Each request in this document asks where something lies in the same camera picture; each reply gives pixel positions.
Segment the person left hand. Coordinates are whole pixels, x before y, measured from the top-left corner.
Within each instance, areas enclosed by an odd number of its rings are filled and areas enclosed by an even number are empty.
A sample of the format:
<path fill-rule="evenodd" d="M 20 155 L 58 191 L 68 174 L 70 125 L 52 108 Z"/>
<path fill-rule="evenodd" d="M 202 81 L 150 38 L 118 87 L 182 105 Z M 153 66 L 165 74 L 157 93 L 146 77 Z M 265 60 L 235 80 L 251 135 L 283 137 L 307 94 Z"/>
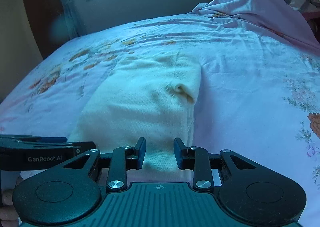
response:
<path fill-rule="evenodd" d="M 18 227 L 20 226 L 19 216 L 12 202 L 13 189 L 7 189 L 2 192 L 1 207 L 1 226 Z"/>

